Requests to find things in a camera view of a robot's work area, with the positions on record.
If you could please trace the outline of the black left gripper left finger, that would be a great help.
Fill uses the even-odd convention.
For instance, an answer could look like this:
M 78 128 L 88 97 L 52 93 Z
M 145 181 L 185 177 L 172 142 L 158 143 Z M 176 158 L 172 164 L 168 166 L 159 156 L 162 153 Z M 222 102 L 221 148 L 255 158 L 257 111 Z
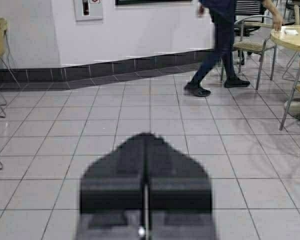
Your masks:
M 143 240 L 147 134 L 91 163 L 80 180 L 78 240 Z

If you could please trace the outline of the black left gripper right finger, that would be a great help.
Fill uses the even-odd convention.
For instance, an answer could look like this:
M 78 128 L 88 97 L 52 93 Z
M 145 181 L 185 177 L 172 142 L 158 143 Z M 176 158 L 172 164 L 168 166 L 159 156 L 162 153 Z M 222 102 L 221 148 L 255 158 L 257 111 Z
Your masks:
M 209 174 L 162 137 L 146 140 L 148 209 L 153 240 L 216 240 Z

